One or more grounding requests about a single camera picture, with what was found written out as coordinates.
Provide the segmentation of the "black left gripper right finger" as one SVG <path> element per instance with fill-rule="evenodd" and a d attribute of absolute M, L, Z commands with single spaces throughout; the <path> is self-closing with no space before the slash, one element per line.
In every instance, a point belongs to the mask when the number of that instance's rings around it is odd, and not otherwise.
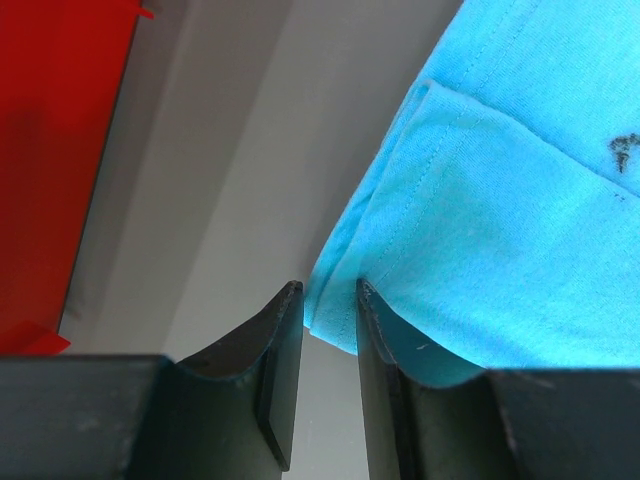
<path fill-rule="evenodd" d="M 373 479 L 635 479 L 635 369 L 484 369 L 366 281 L 357 345 Z"/>

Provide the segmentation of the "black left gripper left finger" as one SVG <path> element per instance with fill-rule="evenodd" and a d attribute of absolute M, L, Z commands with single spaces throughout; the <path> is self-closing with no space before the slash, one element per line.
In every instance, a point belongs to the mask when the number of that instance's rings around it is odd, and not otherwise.
<path fill-rule="evenodd" d="M 5 479 L 278 479 L 291 464 L 303 286 L 181 360 L 5 356 Z"/>

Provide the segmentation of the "light blue t shirt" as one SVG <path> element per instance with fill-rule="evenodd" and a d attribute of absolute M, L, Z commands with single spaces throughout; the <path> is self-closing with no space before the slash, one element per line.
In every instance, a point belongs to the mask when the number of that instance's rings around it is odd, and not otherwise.
<path fill-rule="evenodd" d="M 639 5 L 466 1 L 311 273 L 357 350 L 356 283 L 482 367 L 639 363 Z"/>

